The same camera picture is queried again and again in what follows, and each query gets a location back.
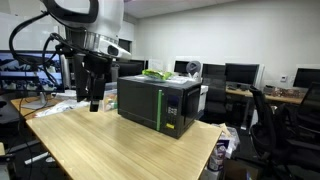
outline yellow label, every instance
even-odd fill
[[[174,129],[174,125],[167,123],[166,126],[170,129]]]

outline wooden table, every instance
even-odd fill
[[[3,144],[0,142],[0,156],[5,155]]]
[[[235,94],[235,95],[240,95],[240,96],[252,97],[252,93],[249,90],[242,91],[240,89],[231,90],[231,89],[227,88],[226,92],[228,94]],[[265,97],[267,100],[279,101],[279,102],[284,102],[284,103],[300,104],[302,102],[302,98],[289,98],[289,97],[278,97],[278,96],[269,96],[269,95],[265,95]]]
[[[195,121],[177,140],[88,107],[27,124],[72,179],[198,179],[221,134]]]
[[[28,98],[25,98],[25,99],[22,100],[21,105],[27,104],[28,102],[32,102],[32,101],[36,101],[36,100],[39,100],[39,97],[28,97]],[[21,99],[13,99],[13,100],[11,100],[11,103],[13,104],[13,106],[14,106],[18,111],[19,111],[20,101],[21,101]],[[50,100],[48,100],[48,101],[49,101],[50,103],[52,103],[53,105],[55,105],[55,104],[61,102],[62,100],[50,99]],[[35,117],[35,115],[36,115],[37,112],[41,112],[41,111],[47,110],[47,109],[49,109],[50,107],[41,108],[41,109],[39,109],[39,110],[37,110],[37,111],[34,111],[33,109],[21,108],[20,115],[21,115],[21,116],[25,116],[26,114],[29,114],[29,113],[31,113],[31,112],[34,111],[33,113],[31,113],[31,114],[29,114],[29,115],[27,115],[27,116],[25,117],[26,120],[32,119],[32,118]]]

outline chair backrest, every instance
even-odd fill
[[[312,83],[297,113],[299,126],[310,131],[320,131],[320,83]]]
[[[212,76],[208,87],[207,101],[221,102],[226,101],[226,77]]]
[[[249,90],[253,95],[254,103],[257,109],[258,125],[264,128],[269,136],[270,144],[268,145],[269,147],[267,149],[272,151],[277,142],[272,109],[266,102],[265,96],[260,90],[254,86],[250,86]]]

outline box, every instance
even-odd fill
[[[205,108],[207,92],[208,92],[208,86],[201,85],[198,112],[200,112],[201,110],[204,110]]]
[[[118,108],[117,83],[106,83],[104,98],[100,101],[100,109],[104,112]]]
[[[224,180],[257,180],[259,170],[246,164],[226,160],[224,169]]]

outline green trim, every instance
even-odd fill
[[[162,90],[159,90],[158,91],[158,111],[157,111],[157,131],[160,131],[161,105],[162,105]]]

